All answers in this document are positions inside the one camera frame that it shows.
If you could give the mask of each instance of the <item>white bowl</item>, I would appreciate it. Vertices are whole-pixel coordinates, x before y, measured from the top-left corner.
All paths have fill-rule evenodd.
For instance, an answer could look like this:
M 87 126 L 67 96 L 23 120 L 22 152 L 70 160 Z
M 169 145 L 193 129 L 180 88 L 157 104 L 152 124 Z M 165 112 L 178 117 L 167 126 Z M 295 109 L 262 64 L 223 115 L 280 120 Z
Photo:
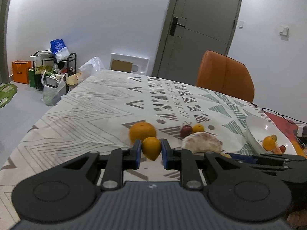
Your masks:
M 284 154 L 296 155 L 296 151 L 290 140 L 272 123 L 266 121 L 264 118 L 257 116 L 248 116 L 246 118 L 246 137 L 257 154 L 267 153 L 262 147 L 262 141 L 265 137 L 276 135 L 278 146 L 284 145 L 286 151 Z

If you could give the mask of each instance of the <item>bowl of fruit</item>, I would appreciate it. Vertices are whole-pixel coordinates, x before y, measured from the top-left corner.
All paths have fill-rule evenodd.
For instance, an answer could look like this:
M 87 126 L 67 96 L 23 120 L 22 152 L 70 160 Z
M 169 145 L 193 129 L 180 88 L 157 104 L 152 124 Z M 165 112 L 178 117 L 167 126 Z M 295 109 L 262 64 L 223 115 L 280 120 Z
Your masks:
M 248 116 L 246 118 L 246 137 L 257 154 L 292 154 L 296 151 L 290 140 L 272 123 L 264 118 Z

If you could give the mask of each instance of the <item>gray floor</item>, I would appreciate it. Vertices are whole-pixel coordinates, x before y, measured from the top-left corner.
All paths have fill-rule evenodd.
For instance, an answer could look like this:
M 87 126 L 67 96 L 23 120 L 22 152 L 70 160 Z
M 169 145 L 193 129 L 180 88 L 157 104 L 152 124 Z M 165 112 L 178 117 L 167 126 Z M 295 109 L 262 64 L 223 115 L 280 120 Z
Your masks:
M 17 93 L 0 109 L 0 167 L 27 131 L 51 108 L 41 101 L 42 92 L 29 85 L 12 83 L 18 86 Z

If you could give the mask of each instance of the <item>white wall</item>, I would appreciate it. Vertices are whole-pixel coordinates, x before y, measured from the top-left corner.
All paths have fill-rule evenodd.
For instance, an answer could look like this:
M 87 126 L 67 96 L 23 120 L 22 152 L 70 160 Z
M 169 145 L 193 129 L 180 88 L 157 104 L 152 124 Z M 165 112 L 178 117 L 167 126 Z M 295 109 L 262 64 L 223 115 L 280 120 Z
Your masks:
M 254 103 L 307 121 L 307 0 L 242 0 L 239 21 L 228 56 L 248 68 Z
M 64 39 L 78 66 L 111 53 L 149 59 L 151 74 L 169 0 L 11 0 L 7 59 L 28 60 L 50 41 Z

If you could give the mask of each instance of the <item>orange chair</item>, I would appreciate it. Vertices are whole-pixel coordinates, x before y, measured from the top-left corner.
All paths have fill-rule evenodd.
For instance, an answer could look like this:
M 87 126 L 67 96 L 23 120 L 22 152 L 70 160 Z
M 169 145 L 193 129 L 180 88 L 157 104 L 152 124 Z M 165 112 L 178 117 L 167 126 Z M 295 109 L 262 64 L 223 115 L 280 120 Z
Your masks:
M 253 102 L 254 84 L 241 62 L 208 50 L 198 70 L 196 86 Z

